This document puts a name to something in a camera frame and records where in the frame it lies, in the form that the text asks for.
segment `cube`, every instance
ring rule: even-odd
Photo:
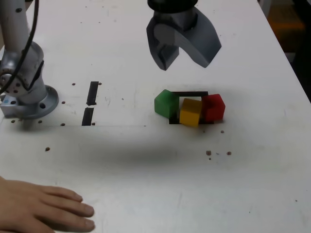
[[[180,110],[179,123],[191,127],[198,127],[201,111],[201,101],[184,99]]]
[[[219,94],[202,97],[203,116],[206,122],[224,118],[225,103]]]
[[[168,91],[162,91],[155,98],[155,112],[166,118],[172,117],[179,109],[179,96]]]

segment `finger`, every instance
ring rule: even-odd
[[[92,206],[66,198],[45,195],[41,201],[46,205],[66,210],[81,217],[92,217],[94,215]]]
[[[66,188],[61,188],[61,187],[54,187],[54,186],[42,186],[42,191],[46,194],[62,197],[62,198],[67,198],[75,201],[82,202],[83,198],[78,195],[76,192],[66,189]]]
[[[51,228],[35,218],[27,218],[17,222],[14,230],[20,233],[55,233]]]
[[[95,228],[92,220],[51,206],[38,209],[36,216],[43,220],[52,221],[56,224],[73,227],[82,231],[91,231]]]

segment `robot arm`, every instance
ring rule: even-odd
[[[194,6],[198,0],[148,0],[155,11],[147,27],[155,63],[167,70],[179,55],[179,47],[197,64],[207,67],[220,41],[211,22]],[[0,63],[0,105],[7,118],[34,119],[47,115],[58,105],[58,94],[42,79],[43,50],[32,41],[39,0],[35,0],[33,28],[28,35],[24,0],[0,0],[0,23],[4,55]]]

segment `orange object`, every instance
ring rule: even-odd
[[[284,52],[296,52],[305,37],[306,25],[293,5],[273,5],[268,22]]]

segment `yellow cube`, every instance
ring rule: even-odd
[[[184,99],[183,106],[180,110],[179,123],[191,127],[198,127],[201,111],[201,101]]]

